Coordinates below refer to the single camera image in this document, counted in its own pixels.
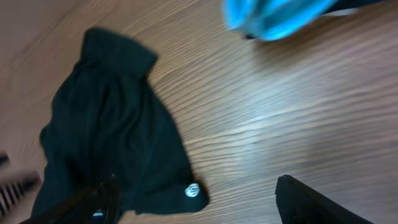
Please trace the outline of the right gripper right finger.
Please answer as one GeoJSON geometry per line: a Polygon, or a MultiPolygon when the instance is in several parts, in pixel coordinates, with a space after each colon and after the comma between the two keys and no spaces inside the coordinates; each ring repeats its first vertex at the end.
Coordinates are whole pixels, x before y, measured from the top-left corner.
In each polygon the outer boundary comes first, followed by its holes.
{"type": "Polygon", "coordinates": [[[283,224],[371,224],[291,175],[277,179],[275,196],[283,224]]]}

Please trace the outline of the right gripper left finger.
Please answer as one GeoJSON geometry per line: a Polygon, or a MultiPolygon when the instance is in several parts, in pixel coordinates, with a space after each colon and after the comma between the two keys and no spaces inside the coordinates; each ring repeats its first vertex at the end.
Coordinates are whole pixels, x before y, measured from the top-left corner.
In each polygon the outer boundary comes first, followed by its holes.
{"type": "Polygon", "coordinates": [[[119,189],[113,176],[21,224],[114,224],[119,214],[119,189]]]}

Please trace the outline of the black polo shirt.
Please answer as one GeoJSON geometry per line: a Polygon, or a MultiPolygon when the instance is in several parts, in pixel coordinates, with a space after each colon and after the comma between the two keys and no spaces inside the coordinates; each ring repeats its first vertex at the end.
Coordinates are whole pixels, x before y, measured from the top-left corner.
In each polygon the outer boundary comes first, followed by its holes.
{"type": "Polygon", "coordinates": [[[192,213],[208,205],[177,127],[147,82],[156,60],[127,37],[85,32],[80,59],[40,133],[47,165],[33,216],[110,177],[120,213],[192,213]]]}

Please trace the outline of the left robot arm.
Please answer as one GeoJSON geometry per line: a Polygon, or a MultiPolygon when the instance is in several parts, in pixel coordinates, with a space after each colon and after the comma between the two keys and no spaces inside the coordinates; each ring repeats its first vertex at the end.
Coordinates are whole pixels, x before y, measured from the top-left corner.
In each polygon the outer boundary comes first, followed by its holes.
{"type": "Polygon", "coordinates": [[[13,170],[9,156],[1,151],[1,222],[27,219],[41,183],[35,170],[13,170]]]}

